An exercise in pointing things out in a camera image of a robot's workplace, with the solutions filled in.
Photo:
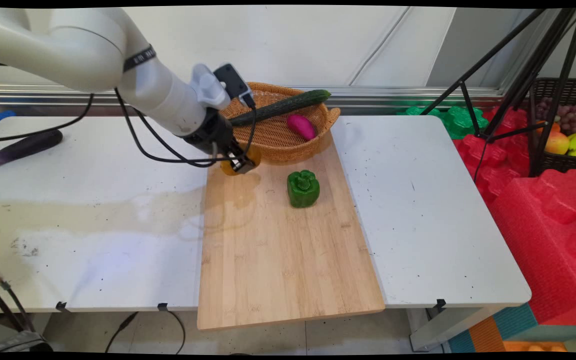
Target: green bell pepper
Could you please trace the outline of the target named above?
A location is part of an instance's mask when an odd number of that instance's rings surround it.
[[[288,175],[288,197],[294,208],[307,208],[320,196],[320,182],[315,174],[308,170]]]

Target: white table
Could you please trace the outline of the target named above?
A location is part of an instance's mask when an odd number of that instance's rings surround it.
[[[6,118],[0,136],[69,119]],[[182,155],[203,157],[151,123]],[[172,157],[133,124],[145,148]],[[26,310],[55,312],[58,302],[71,312],[196,310],[206,169],[144,157],[121,117],[85,118],[62,132],[58,146],[0,167],[0,271]],[[332,133],[386,307],[446,301],[414,331],[416,349],[530,300],[438,118],[341,116]]]

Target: robotic arm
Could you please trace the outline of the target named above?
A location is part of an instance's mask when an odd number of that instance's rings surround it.
[[[213,73],[197,64],[186,84],[160,62],[119,7],[55,9],[47,35],[30,31],[25,10],[0,7],[0,63],[76,91],[117,88],[132,107],[204,153],[212,154],[216,145],[226,157],[243,155],[230,122],[218,112],[235,97],[254,107],[250,88],[233,66]],[[243,155],[230,165],[246,173],[257,164]]]

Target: wicker basket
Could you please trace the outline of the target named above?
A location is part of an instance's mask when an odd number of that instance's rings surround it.
[[[532,85],[532,93],[534,94],[535,102],[541,101],[545,96],[553,96],[558,82],[559,79],[556,77],[541,77],[535,80],[534,84]],[[567,80],[561,94],[559,104],[576,105],[576,79]],[[532,107],[535,106],[535,104],[531,104],[530,101],[528,101],[528,105]],[[530,118],[530,124],[533,125],[535,123],[535,119],[531,118],[530,115],[528,115],[528,117]],[[539,157],[537,156],[537,153],[535,153],[537,152],[539,135],[536,131],[533,131],[532,136],[528,139],[530,139],[529,149],[531,152],[531,158],[536,159],[535,161],[537,161],[531,164],[531,167],[533,167],[532,173],[535,176],[539,176],[546,169],[555,169],[556,171],[560,171],[562,173],[566,173],[566,171],[570,169],[576,169],[576,156],[558,155],[557,153],[544,151],[543,155]]]
[[[249,82],[248,86],[252,90],[257,108],[303,93],[298,89],[263,84],[262,82]],[[227,119],[232,119],[249,111],[250,109],[242,106],[235,98],[226,109],[221,111],[221,114]],[[326,105],[318,104],[258,121],[254,128],[252,144],[257,146],[262,157],[268,160],[288,162],[305,159],[317,150],[320,140],[330,131],[340,112],[341,110],[337,107],[328,111]],[[308,118],[317,131],[317,137],[306,141],[290,130],[286,126],[286,118],[290,114],[299,114]],[[250,125],[234,127],[234,135],[244,146],[250,136]]]

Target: cucumber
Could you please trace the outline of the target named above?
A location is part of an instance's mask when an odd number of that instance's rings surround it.
[[[316,89],[306,91],[289,98],[284,98],[284,100],[277,101],[273,104],[259,107],[259,109],[256,110],[256,121],[260,122],[262,120],[270,119],[274,116],[280,116],[281,114],[286,114],[305,107],[310,107],[310,105],[321,104],[328,100],[329,97],[330,92],[327,90]],[[240,116],[231,118],[230,123],[233,126],[251,125],[252,114],[252,111],[246,112],[245,114],[240,114]]]

